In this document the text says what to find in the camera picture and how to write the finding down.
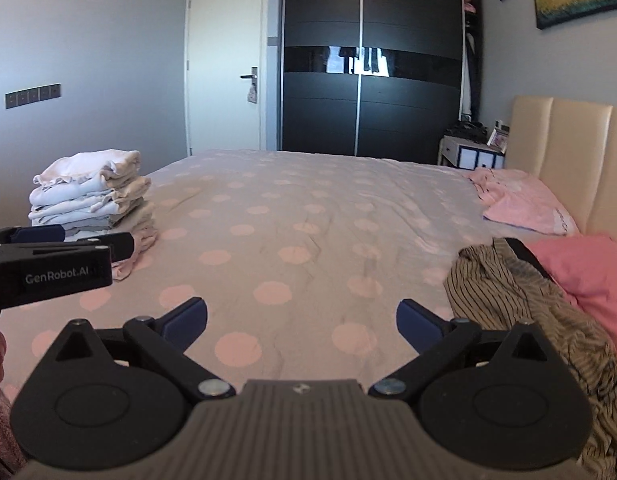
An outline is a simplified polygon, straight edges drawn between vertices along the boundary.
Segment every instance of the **stack of folded clothes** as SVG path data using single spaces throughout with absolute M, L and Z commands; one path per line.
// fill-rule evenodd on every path
M 133 255 L 113 264 L 113 278 L 123 280 L 140 254 L 157 238 L 155 206 L 144 201 L 151 185 L 139 176 L 140 152 L 105 150 L 60 158 L 33 179 L 32 225 L 59 224 L 67 242 L 128 232 L 135 238 Z

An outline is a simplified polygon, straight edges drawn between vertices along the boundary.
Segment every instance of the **silver screw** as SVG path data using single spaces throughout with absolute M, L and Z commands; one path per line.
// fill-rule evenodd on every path
M 310 391 L 310 386 L 306 383 L 295 384 L 293 391 L 299 395 L 306 395 Z
M 399 379 L 388 378 L 373 384 L 373 388 L 382 395 L 399 395 L 406 391 L 406 383 Z
M 198 384 L 197 389 L 205 396 L 219 397 L 228 393 L 230 384 L 221 379 L 207 379 Z

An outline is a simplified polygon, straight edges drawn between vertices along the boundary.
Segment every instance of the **pink pillow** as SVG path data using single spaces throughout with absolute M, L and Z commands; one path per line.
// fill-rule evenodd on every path
M 478 168 L 468 177 L 490 206 L 485 218 L 546 235 L 579 234 L 575 220 L 555 195 L 525 171 Z
M 617 347 L 617 243 L 606 235 L 548 238 L 528 249 Z

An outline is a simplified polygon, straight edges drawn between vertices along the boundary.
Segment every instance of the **triangular cutout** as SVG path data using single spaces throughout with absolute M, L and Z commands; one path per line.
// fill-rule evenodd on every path
M 532 334 L 524 334 L 519 338 L 512 356 L 530 361 L 548 361 L 546 354 Z
M 72 359 L 85 359 L 87 357 L 93 357 L 93 352 L 86 342 L 86 339 L 80 333 L 73 333 L 60 350 L 56 360 L 69 361 Z

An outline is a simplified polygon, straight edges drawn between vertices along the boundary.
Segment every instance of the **door frame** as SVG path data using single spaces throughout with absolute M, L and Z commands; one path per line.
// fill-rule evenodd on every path
M 186 0 L 186 21 L 184 23 L 184 114 L 186 122 L 186 156 L 191 156 L 191 129 L 189 118 L 189 71 L 188 71 L 188 48 L 189 48 L 189 21 L 191 9 Z M 268 46 L 268 10 L 269 0 L 262 0 L 261 38 L 260 38 L 260 63 L 257 74 L 257 105 L 259 107 L 259 138 L 260 150 L 266 150 L 266 93 L 268 82 L 268 67 L 266 63 Z

